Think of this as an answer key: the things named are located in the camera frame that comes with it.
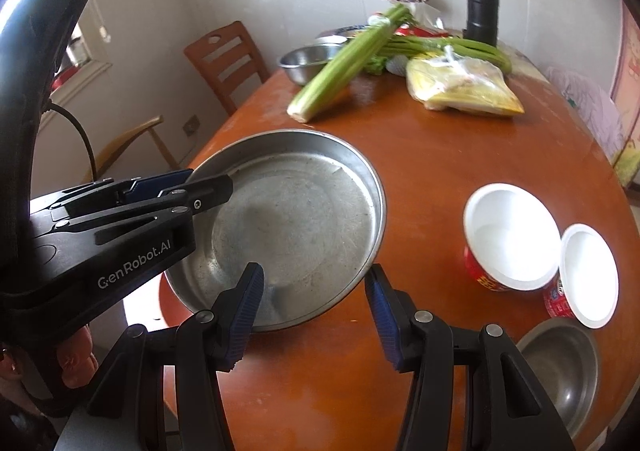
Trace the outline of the person's hand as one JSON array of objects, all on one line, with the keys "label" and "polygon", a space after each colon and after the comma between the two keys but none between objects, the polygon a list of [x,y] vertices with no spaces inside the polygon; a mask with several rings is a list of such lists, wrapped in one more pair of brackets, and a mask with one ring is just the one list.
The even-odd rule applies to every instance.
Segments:
[{"label": "person's hand", "polygon": [[93,340],[89,328],[82,327],[58,345],[56,358],[66,387],[76,389],[88,385],[99,367],[93,353]]}]

